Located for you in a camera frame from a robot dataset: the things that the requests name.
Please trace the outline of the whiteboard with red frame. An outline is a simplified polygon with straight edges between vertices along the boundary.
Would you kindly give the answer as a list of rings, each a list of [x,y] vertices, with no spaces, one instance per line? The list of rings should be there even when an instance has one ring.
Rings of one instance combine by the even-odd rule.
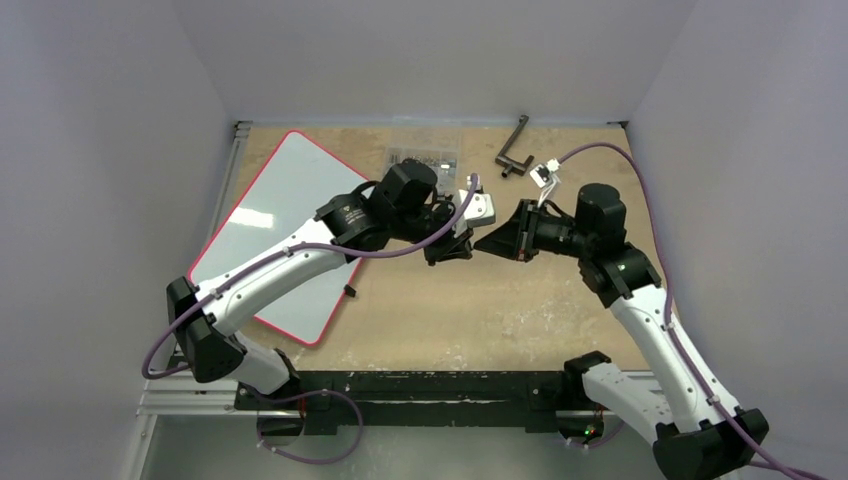
[[[333,196],[366,180],[303,133],[287,132],[188,270],[188,279],[198,284],[252,260]],[[319,344],[360,264],[356,260],[309,280],[261,310],[256,320],[302,345]]]

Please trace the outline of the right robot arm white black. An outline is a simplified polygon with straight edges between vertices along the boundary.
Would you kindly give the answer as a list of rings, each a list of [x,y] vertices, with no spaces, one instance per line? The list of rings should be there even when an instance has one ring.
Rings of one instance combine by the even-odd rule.
[[[665,478],[717,479],[751,462],[768,422],[759,410],[742,408],[697,352],[653,264],[627,241],[626,212],[617,189],[591,183],[579,190],[573,215],[523,200],[474,247],[521,262],[540,252],[577,259],[584,284],[634,340],[661,391],[591,352],[565,362],[564,399],[611,409],[651,446]]]

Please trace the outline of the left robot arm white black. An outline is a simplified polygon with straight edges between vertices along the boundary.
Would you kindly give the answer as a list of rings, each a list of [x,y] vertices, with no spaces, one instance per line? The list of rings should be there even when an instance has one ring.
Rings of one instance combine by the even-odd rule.
[[[195,284],[182,276],[166,288],[169,325],[198,383],[229,378],[259,392],[272,408],[297,399],[296,370],[287,356],[244,338],[260,310],[309,280],[356,259],[395,258],[422,250],[429,264],[466,259],[468,213],[480,185],[471,175],[463,198],[441,195],[435,173],[414,159],[332,197],[299,229],[255,259]]]

